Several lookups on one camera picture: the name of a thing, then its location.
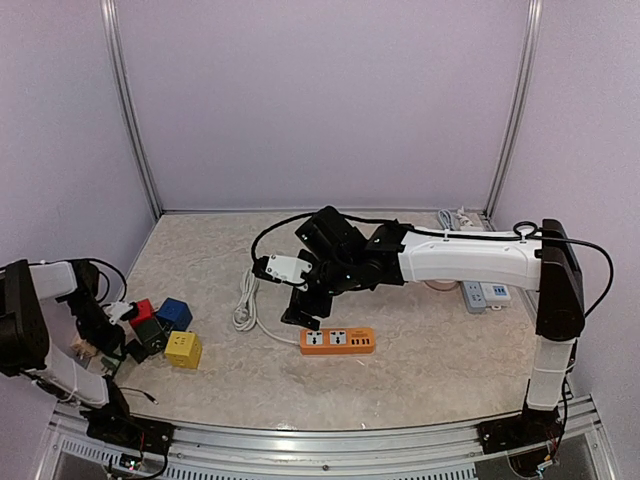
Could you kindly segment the beige plug adapter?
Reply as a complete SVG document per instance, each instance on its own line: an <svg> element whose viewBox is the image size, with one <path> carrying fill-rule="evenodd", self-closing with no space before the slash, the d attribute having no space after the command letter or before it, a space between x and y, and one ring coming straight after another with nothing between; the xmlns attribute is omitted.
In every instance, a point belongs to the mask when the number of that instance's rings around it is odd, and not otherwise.
<svg viewBox="0 0 640 480"><path fill-rule="evenodd" d="M79 335L76 335L73 338L70 348L81 361L89 360L95 357L98 353L98 350L93 345L86 340L83 340Z"/></svg>

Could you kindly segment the pink round power strip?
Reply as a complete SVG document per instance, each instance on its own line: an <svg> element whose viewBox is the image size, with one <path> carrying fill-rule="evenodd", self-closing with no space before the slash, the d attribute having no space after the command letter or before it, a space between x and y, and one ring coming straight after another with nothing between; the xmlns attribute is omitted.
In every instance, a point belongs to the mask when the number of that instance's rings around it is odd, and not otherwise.
<svg viewBox="0 0 640 480"><path fill-rule="evenodd" d="M455 290L459 286L459 283L457 281L440 281L440 280L427 280L427 281L424 281L424 284L428 288L438 292L450 292L452 290Z"/></svg>

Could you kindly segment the mint green plug adapter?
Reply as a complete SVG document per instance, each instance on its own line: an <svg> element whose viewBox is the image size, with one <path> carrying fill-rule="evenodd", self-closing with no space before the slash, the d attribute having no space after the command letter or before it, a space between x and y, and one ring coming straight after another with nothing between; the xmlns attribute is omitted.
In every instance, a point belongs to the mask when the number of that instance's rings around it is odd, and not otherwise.
<svg viewBox="0 0 640 480"><path fill-rule="evenodd" d="M100 366L103 375L114 377L123 361L121 359L113 358L107 355L103 355L100 358Z"/></svg>

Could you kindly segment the black power adapter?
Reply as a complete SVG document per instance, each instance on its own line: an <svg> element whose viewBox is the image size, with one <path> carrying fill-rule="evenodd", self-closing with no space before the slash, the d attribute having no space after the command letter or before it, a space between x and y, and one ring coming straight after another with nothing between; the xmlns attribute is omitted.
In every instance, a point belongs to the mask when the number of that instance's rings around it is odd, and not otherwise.
<svg viewBox="0 0 640 480"><path fill-rule="evenodd" d="M119 387L121 391L123 392L133 392L133 393L139 393L142 396L144 396L149 402L153 403L154 405L158 405L159 402L158 400L151 395L150 393L142 390L142 389L138 389L138 388L132 388L132 387L124 387L124 386L120 386Z"/></svg>

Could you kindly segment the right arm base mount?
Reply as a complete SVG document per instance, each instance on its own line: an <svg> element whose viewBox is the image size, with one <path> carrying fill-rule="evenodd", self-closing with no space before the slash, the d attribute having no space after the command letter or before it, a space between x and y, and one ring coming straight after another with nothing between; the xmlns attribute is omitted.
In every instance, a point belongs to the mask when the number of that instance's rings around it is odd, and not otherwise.
<svg viewBox="0 0 640 480"><path fill-rule="evenodd" d="M546 442L557 438L561 424L536 423L523 420L519 416L481 422L477 432L485 455L504 452Z"/></svg>

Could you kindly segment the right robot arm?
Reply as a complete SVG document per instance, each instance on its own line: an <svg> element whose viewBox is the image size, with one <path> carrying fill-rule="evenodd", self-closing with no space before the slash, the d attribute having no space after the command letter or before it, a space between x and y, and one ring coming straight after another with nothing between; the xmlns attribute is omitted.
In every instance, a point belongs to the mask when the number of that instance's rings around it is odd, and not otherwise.
<svg viewBox="0 0 640 480"><path fill-rule="evenodd" d="M377 220L365 236L357 222L327 206L307 215L296 230L304 245L297 256L267 257L266 273L292 289L283 322L317 330L335 297L380 285L477 281L535 291L537 343L526 410L511 423L518 442L535 442L550 427L549 412L561 400L570 356L586 324L582 272L562 224L546 220L537 235Z"/></svg>

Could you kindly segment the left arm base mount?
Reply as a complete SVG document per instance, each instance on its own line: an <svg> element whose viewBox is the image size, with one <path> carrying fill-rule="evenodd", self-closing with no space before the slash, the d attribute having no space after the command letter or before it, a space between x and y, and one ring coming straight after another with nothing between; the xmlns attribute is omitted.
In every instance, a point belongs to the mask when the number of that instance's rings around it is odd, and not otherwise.
<svg viewBox="0 0 640 480"><path fill-rule="evenodd" d="M112 415L88 420L88 437L108 444L165 455L172 444L175 426L168 422L133 417L124 419Z"/></svg>

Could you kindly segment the orange power strip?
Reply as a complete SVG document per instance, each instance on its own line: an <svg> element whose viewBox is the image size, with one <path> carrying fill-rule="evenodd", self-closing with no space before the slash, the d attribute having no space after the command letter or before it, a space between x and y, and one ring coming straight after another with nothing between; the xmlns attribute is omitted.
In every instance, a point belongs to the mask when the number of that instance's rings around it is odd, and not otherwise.
<svg viewBox="0 0 640 480"><path fill-rule="evenodd" d="M240 280L240 298L232 313L234 329L240 333L258 328L271 340L295 346L304 356L345 356L372 354L376 348L372 328L337 328L302 330L298 340L280 337L264 325L258 316L257 293L259 280L247 269Z"/></svg>

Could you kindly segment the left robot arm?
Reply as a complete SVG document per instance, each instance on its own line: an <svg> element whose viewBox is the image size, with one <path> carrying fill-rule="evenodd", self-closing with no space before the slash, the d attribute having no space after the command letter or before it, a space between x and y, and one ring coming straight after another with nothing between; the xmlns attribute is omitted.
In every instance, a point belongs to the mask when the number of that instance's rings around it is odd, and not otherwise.
<svg viewBox="0 0 640 480"><path fill-rule="evenodd" d="M84 409L83 415L121 445L140 434L137 418L109 376L80 367L52 340L41 302L67 305L79 337L98 352L126 358L126 334L119 325L137 311L122 301L107 311L98 300L101 270L111 264L96 258L32 263L26 259L1 268L1 373L25 376L61 402Z"/></svg>

